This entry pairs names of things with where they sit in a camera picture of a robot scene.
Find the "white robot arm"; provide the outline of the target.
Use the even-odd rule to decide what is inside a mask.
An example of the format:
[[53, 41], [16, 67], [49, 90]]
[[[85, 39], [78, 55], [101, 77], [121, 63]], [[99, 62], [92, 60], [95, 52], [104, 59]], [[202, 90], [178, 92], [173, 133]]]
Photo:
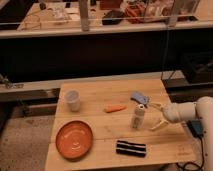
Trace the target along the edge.
[[161, 129], [169, 123], [199, 119], [203, 126], [205, 158], [204, 171], [213, 171], [213, 97], [204, 96], [196, 102], [169, 103], [160, 108], [163, 118], [151, 128]]

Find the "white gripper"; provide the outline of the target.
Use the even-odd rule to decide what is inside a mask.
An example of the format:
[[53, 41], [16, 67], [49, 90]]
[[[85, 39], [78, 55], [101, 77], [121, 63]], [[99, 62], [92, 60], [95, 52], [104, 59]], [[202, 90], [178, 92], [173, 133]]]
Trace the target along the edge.
[[165, 126], [171, 123], [180, 122], [180, 115], [178, 111], [177, 103], [170, 103], [163, 107], [160, 103], [149, 103], [150, 107], [153, 107], [159, 111], [163, 111], [163, 116], [167, 120], [159, 120], [153, 127], [150, 128], [151, 131], [156, 131], [158, 129], [162, 129]]

